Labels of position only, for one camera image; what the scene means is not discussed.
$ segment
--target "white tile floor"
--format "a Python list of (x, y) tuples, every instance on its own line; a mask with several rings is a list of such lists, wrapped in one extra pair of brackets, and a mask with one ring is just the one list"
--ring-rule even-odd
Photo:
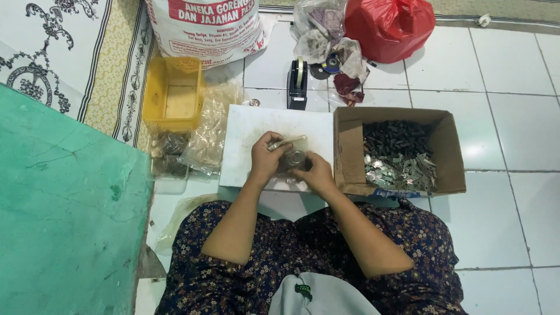
[[(245, 92), (263, 107), (286, 106), (295, 45), (288, 28), (279, 22), (268, 49), (246, 58), (242, 75), (236, 71)], [(413, 202), (449, 226), (470, 314), (558, 314), (559, 51), (555, 35), (436, 27), (410, 58), (370, 67), (359, 106), (446, 109), (455, 116), (467, 193)], [(307, 110), (341, 105), (331, 81), (310, 80)], [(178, 200), (218, 190), (235, 198), (236, 190), (219, 188), (217, 178), (198, 176), (181, 196), (155, 195), (148, 245)], [(293, 220), (323, 206), (311, 195), (265, 192), (259, 211)], [(169, 258), (161, 258), (169, 266)], [(162, 290), (157, 284), (141, 282), (142, 292)], [(153, 314), (155, 304), (147, 301), (137, 314)]]

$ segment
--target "hand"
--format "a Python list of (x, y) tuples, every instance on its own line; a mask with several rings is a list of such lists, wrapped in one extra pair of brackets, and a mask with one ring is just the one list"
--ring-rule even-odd
[(325, 161), (319, 154), (311, 151), (307, 152), (307, 158), (313, 164), (309, 172), (302, 170), (292, 170), (290, 172), (307, 183), (307, 186), (323, 200), (329, 194), (339, 191), (334, 183), (333, 172), (329, 162)]
[(279, 133), (267, 131), (251, 149), (251, 172), (249, 173), (248, 182), (257, 184), (261, 189), (264, 188), (269, 180), (276, 173), (278, 168), (278, 160), (287, 150), (292, 148), (291, 143), (286, 143), (269, 152), (268, 146), (272, 143), (282, 141), (284, 137)]

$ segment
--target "black tape dispenser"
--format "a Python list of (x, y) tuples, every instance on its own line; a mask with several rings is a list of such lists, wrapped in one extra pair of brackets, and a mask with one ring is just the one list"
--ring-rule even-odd
[(288, 109), (305, 110), (307, 104), (307, 62), (300, 56), (288, 73)]

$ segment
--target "dark blue floral fabric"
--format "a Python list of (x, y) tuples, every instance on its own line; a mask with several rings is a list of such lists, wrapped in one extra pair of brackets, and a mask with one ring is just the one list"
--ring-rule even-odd
[(466, 314), (459, 304), (463, 290), (454, 272), (458, 259), (447, 226), (406, 199), (399, 204), (382, 208), (356, 203), (416, 263), (409, 271), (367, 280), (328, 207), (294, 223), (259, 214), (249, 263), (240, 266), (200, 253), (231, 205), (205, 203), (185, 218), (175, 237), (156, 314), (266, 315), (283, 278), (305, 271), (349, 282), (383, 315)]

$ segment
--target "person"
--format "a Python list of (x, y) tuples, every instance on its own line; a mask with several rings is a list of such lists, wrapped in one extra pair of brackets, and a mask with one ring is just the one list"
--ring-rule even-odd
[(446, 225), (403, 198), (353, 203), (318, 154), (293, 174), (329, 206), (296, 222), (258, 214), (290, 144), (267, 148), (282, 139), (255, 143), (233, 203), (202, 204), (181, 223), (156, 314), (466, 314)]

